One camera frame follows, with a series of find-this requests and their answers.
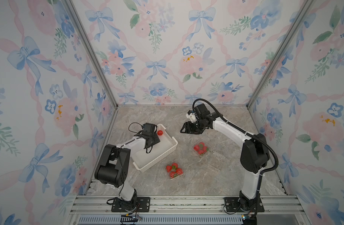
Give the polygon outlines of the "white perforated plastic basket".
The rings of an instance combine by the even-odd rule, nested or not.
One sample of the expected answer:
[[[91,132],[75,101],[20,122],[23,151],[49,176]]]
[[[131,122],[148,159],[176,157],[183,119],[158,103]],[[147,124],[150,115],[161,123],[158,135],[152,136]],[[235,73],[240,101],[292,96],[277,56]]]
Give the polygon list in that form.
[[[163,124],[158,124],[157,127],[158,131],[161,130],[163,132],[159,136],[160,142],[152,146],[149,154],[146,153],[146,150],[140,150],[131,157],[133,165],[140,172],[147,171],[177,148],[178,141],[166,131],[166,127]]]

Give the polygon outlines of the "clear plastic clamshell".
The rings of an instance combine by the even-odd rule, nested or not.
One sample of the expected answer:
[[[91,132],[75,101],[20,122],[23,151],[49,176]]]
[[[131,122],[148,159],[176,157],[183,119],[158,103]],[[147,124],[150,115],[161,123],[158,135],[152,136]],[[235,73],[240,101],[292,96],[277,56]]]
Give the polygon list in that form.
[[[199,143],[197,143],[196,145],[199,145]],[[195,145],[194,145],[195,146]],[[205,146],[207,146],[206,144],[205,144]],[[208,146],[207,146],[208,147]],[[194,150],[194,148],[193,148],[193,150]],[[200,150],[203,150],[203,147],[200,147]],[[195,150],[194,150],[195,151]],[[197,154],[198,154],[198,151],[195,151]],[[209,152],[209,147],[208,147],[208,151],[207,152],[205,152],[204,154],[206,154],[206,153],[208,153]]]
[[[219,161],[224,161],[224,160],[226,160],[226,157],[224,156],[224,155],[222,155],[222,154],[220,154],[220,153],[218,153],[218,152],[213,152],[212,153],[212,155],[213,155],[213,157],[215,157],[217,160],[219,160]]]

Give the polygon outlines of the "clear plastic clamshell container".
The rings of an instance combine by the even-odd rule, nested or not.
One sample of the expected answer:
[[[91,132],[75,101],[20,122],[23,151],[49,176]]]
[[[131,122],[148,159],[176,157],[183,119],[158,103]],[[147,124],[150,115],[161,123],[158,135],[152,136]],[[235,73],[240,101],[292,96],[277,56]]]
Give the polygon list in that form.
[[[172,164],[173,164],[173,163],[172,163]],[[167,165],[167,166],[172,166],[172,164]],[[178,168],[180,168],[179,165],[178,165]],[[181,168],[181,169],[182,169],[182,168]],[[167,170],[166,170],[166,172],[167,172]],[[171,172],[176,172],[176,169],[172,169]],[[170,172],[167,172],[167,173],[168,173],[168,175],[170,174]],[[184,171],[183,171],[183,174],[184,174]],[[182,175],[183,175],[183,174],[182,174]],[[179,177],[179,176],[181,176],[181,175],[177,175],[177,174],[176,174],[176,176],[175,176],[174,178],[177,178],[177,177]],[[170,178],[170,175],[169,175],[169,178]],[[174,178],[172,178],[172,179],[174,179]],[[170,178],[170,179],[171,179],[171,178]]]

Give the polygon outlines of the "strawberry front with stem down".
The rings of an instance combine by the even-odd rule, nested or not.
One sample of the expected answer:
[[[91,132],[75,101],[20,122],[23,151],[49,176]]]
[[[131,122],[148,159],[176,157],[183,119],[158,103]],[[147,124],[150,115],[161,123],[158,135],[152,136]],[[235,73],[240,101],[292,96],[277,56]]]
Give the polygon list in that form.
[[[170,172],[170,178],[172,179],[172,178],[174,178],[175,176],[176,176],[176,172]]]

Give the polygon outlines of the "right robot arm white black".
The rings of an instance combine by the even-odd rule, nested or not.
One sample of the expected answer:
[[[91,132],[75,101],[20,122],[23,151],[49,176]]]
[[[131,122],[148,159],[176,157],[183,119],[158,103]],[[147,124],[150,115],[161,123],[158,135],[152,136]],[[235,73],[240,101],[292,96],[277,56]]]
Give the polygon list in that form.
[[[244,182],[239,193],[239,207],[243,211],[256,210],[260,206],[260,188],[266,172],[278,167],[278,157],[267,145],[262,134],[249,133],[216,113],[197,116],[193,111],[186,114],[189,119],[181,133],[200,135],[211,128],[234,141],[241,148],[240,163],[243,166]]]

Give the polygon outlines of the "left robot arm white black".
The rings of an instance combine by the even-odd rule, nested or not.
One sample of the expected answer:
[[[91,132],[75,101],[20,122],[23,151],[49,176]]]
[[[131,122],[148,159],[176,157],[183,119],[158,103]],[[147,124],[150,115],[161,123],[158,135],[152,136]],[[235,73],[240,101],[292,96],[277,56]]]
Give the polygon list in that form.
[[[152,149],[160,139],[157,133],[138,134],[122,144],[108,144],[104,147],[94,178],[102,184],[111,185],[118,189],[118,198],[131,202],[136,198],[136,190],[126,181],[130,157],[141,150]]]

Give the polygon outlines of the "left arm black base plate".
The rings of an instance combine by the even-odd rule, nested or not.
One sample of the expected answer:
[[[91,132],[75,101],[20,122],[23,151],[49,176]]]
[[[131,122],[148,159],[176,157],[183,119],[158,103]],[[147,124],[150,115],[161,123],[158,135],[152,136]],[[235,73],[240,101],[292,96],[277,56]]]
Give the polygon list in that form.
[[[111,206],[111,212],[133,213],[133,212],[149,212],[150,197],[137,197],[126,202],[117,197],[108,199],[107,205]]]

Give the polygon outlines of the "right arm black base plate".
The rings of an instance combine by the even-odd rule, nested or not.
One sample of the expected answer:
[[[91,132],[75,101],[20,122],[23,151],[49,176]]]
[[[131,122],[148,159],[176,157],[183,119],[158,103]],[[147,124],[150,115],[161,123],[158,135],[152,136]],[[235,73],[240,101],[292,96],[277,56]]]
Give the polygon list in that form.
[[[227,213],[265,212],[260,196],[249,200],[244,197],[224,197],[224,210]]]

